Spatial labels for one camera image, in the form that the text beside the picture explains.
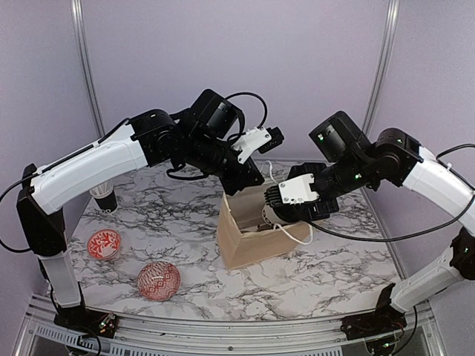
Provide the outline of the brown paper bag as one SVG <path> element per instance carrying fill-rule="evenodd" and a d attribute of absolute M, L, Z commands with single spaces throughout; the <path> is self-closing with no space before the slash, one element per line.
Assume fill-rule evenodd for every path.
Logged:
<path fill-rule="evenodd" d="M 312 243 L 313 228 L 305 222 L 271 226 L 263 221 L 263 193 L 273 184 L 274 177 L 268 173 L 262 185 L 245 188 L 233 196 L 223 195 L 217 242 L 228 270 L 288 254 L 300 245 Z"/>

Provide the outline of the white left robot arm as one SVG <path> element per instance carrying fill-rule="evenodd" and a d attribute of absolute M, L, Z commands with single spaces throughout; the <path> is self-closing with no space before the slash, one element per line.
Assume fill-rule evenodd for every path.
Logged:
<path fill-rule="evenodd" d="M 270 140 L 263 125 L 246 129 L 243 111 L 230 98 L 207 89 L 182 111 L 146 111 L 49 165 L 27 166 L 16 209 L 66 320 L 78 330 L 94 323 L 68 253 L 62 214 L 67 202 L 122 174 L 167 161 L 171 174 L 190 165 L 201 178 L 218 177 L 224 191 L 233 195 L 262 184 L 252 154 Z"/>

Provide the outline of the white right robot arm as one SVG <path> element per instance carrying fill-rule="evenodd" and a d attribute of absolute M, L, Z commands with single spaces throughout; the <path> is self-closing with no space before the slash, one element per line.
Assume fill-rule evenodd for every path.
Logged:
<path fill-rule="evenodd" d="M 413 306 L 462 280 L 474 279 L 474 187 L 439 157 L 398 128 L 370 142 L 343 111 L 309 133 L 330 166 L 289 178 L 277 186 L 279 205 L 326 202 L 363 186 L 377 190 L 387 180 L 420 194 L 461 224 L 459 234 L 432 263 L 406 280 L 385 288 L 367 325 L 383 332 Z"/>

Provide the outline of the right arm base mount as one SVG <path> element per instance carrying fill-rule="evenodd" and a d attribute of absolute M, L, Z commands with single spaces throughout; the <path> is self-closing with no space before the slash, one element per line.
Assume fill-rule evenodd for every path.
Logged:
<path fill-rule="evenodd" d="M 373 337 L 388 332 L 404 330 L 407 321 L 404 314 L 371 311 L 344 317 L 340 330 L 347 340 Z"/>

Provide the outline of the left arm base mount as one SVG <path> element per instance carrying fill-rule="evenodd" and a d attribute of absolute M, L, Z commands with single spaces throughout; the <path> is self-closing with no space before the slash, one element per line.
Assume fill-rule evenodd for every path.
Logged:
<path fill-rule="evenodd" d="M 77 306 L 59 309 L 53 322 L 67 329 L 112 339 L 116 334 L 118 317 L 110 312 Z"/>

